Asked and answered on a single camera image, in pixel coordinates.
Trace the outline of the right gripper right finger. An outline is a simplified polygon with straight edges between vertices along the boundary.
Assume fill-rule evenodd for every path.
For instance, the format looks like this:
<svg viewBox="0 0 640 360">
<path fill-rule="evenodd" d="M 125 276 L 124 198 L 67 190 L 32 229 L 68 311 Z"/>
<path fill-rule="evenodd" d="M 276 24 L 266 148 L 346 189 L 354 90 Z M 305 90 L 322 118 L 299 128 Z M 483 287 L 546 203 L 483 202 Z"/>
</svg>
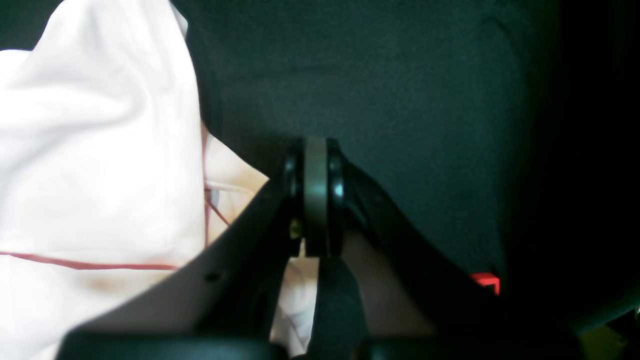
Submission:
<svg viewBox="0 0 640 360">
<path fill-rule="evenodd" d="M 384 189 L 325 141 L 327 240 L 354 276 L 367 337 L 357 360 L 583 360 L 579 341 L 479 284 Z"/>
</svg>

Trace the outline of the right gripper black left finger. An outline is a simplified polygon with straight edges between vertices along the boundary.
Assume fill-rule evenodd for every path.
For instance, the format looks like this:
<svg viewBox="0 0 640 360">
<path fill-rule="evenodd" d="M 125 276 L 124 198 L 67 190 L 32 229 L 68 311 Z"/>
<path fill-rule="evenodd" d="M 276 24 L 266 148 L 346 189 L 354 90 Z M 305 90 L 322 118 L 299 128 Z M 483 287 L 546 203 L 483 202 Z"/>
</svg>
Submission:
<svg viewBox="0 0 640 360">
<path fill-rule="evenodd" d="M 327 255 L 326 139 L 295 141 L 283 170 L 192 262 L 64 337 L 58 360 L 287 360 L 270 333 L 301 239 Z"/>
</svg>

